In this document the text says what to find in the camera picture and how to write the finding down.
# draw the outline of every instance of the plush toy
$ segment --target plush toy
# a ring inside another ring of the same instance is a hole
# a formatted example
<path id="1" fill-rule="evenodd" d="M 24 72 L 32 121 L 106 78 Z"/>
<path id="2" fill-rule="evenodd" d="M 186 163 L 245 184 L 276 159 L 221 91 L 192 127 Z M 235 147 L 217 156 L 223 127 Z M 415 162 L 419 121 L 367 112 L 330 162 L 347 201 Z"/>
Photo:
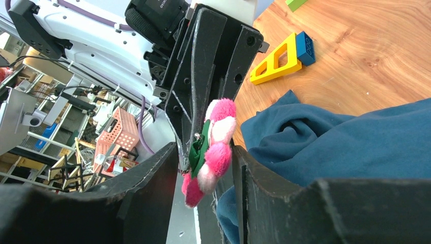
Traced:
<path id="1" fill-rule="evenodd" d="M 232 100 L 214 100 L 208 106 L 202 133 L 196 135 L 189 155 L 191 171 L 184 174 L 182 193 L 186 206 L 195 207 L 211 194 L 232 161 L 229 143 L 236 128 L 236 107 Z"/>

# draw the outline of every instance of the pink plastic crate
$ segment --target pink plastic crate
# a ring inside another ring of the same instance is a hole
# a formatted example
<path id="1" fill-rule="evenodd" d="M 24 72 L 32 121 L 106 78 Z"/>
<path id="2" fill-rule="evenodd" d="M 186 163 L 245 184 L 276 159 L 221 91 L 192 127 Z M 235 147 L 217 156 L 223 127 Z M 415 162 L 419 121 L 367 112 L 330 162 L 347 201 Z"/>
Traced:
<path id="1" fill-rule="evenodd" d="M 117 119 L 117 124 L 112 128 L 111 132 L 103 131 L 96 143 L 95 157 L 99 154 L 106 154 L 112 144 L 116 144 L 111 155 L 114 155 L 120 147 L 126 150 L 132 150 L 139 142 L 138 127 L 136 126 L 135 117 L 117 107 L 114 111 L 113 117 Z M 127 154 L 121 151 L 119 156 L 125 157 Z M 96 172 L 98 167 L 94 167 L 93 171 Z M 103 174 L 111 175 L 111 173 L 102 171 Z"/>

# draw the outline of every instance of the yellow triangular block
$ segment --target yellow triangular block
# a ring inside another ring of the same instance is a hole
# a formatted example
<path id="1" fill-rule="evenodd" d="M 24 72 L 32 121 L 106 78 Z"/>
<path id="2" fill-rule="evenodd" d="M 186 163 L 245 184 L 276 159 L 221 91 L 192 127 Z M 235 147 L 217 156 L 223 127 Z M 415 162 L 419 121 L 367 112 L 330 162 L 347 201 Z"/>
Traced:
<path id="1" fill-rule="evenodd" d="M 279 67 L 279 58 L 287 53 L 287 63 Z M 258 64 L 250 75 L 250 82 L 254 85 L 292 74 L 302 69 L 302 63 L 296 57 L 296 33 L 288 36 L 268 57 Z"/>

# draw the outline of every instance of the wooden tabletop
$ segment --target wooden tabletop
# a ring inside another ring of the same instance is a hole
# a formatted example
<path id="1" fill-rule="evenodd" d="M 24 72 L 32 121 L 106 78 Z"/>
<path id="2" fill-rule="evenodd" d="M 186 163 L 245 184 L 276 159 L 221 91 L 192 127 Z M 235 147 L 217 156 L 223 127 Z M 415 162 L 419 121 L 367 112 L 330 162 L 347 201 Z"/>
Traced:
<path id="1" fill-rule="evenodd" d="M 238 124 L 290 89 L 302 103 L 352 115 L 431 97 L 430 9 L 425 0 L 308 0 L 292 13 L 275 0 L 254 24 L 267 54 L 305 31 L 316 63 L 260 85 L 248 75 L 235 100 Z M 267 54 L 258 53 L 251 69 Z M 239 127 L 234 140 L 244 146 Z"/>

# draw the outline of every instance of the pink plush toy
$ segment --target pink plush toy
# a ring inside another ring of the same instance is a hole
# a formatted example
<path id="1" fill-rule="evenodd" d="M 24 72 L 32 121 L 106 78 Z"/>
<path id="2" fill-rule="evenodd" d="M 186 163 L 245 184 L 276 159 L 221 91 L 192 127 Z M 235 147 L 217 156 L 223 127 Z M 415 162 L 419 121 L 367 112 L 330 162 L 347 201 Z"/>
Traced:
<path id="1" fill-rule="evenodd" d="M 214 100 L 208 106 L 205 124 L 208 126 L 208 150 L 204 163 L 184 176 L 182 193 L 186 196 L 186 206 L 195 207 L 205 194 L 211 194 L 219 179 L 226 173 L 232 161 L 229 146 L 236 128 L 236 107 L 229 99 Z"/>

